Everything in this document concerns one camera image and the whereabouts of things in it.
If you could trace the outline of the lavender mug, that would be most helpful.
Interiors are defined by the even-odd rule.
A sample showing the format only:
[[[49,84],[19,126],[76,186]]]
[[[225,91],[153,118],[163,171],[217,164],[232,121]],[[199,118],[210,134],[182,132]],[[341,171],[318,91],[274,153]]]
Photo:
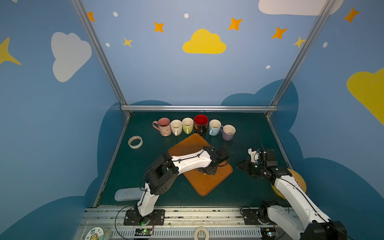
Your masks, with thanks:
[[[222,138],[225,141],[231,141],[236,133],[236,128],[232,125],[225,125],[221,127]]]

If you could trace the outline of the light blue mug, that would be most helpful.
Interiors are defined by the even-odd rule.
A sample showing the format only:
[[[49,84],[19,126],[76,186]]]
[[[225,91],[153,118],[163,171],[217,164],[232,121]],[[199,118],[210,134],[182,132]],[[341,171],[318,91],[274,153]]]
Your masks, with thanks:
[[[222,123],[219,120],[211,120],[209,123],[209,135],[216,136],[221,131]]]

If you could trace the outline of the orange plastic tray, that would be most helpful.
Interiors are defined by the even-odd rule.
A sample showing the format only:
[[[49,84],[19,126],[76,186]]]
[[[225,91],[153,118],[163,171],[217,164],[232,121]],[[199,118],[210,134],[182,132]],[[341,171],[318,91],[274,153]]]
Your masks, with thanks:
[[[171,147],[168,150],[168,154],[170,156],[183,156],[193,154],[208,146],[210,147],[211,145],[203,137],[199,134],[193,134]],[[230,164],[224,166],[225,163],[220,164],[215,175],[204,174],[197,169],[185,172],[183,175],[199,195],[206,196],[233,172],[232,166]]]

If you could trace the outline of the black skull mug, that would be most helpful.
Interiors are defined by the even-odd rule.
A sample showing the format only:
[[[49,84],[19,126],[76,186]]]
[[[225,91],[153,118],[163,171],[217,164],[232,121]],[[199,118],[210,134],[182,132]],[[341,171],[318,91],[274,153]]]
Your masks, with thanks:
[[[194,118],[194,131],[199,135],[204,135],[207,132],[209,118],[205,115],[197,115]]]

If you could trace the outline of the light green mug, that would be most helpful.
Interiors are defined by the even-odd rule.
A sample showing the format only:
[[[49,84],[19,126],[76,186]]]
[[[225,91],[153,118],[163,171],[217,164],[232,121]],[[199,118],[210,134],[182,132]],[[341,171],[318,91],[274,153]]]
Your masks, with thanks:
[[[182,120],[182,127],[184,133],[186,133],[187,135],[191,134],[194,129],[194,120],[191,118],[184,118]]]

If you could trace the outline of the cream white mug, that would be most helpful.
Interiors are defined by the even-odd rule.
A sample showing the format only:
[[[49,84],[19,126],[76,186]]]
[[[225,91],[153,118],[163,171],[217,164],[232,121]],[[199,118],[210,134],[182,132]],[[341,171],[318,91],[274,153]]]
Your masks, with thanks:
[[[175,136],[179,136],[183,132],[183,124],[180,120],[171,121],[171,130]]]

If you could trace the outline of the pink ghost mug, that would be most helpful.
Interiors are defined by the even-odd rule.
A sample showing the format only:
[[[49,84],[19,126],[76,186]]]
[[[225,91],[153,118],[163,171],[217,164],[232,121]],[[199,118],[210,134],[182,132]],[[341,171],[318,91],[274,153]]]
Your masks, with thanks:
[[[168,118],[153,121],[153,127],[157,129],[163,137],[168,137],[172,134],[171,121]]]

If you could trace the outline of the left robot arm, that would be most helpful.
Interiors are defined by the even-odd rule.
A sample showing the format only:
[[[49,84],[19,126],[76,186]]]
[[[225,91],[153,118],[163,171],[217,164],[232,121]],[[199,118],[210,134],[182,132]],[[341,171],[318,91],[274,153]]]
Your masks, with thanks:
[[[134,223],[142,225],[150,220],[159,196],[171,188],[179,175],[195,169],[207,175],[215,175],[223,162],[229,162],[229,153],[225,148],[203,147],[183,156],[162,154],[142,177],[145,184],[139,185],[143,194],[134,207]]]

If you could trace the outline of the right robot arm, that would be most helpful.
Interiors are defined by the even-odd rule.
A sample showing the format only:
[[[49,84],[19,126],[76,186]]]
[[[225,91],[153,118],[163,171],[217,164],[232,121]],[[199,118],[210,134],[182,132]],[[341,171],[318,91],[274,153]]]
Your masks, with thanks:
[[[333,221],[306,195],[286,167],[280,167],[273,150],[248,150],[250,158],[238,168],[252,177],[264,178],[279,191],[291,205],[297,217],[283,207],[263,201],[257,211],[257,222],[276,224],[293,240],[345,240],[347,230],[339,221]]]

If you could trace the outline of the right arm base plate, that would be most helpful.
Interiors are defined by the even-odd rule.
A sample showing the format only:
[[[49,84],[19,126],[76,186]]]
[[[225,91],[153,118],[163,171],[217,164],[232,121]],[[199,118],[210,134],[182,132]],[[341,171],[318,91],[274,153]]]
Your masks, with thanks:
[[[240,209],[245,225],[274,225],[264,209]]]

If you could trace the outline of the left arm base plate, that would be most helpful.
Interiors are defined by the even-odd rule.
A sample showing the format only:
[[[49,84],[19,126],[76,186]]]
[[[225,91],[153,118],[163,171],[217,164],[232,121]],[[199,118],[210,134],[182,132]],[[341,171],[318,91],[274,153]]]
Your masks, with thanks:
[[[142,217],[138,210],[128,210],[124,219],[124,226],[163,226],[165,210],[154,210],[151,214]]]

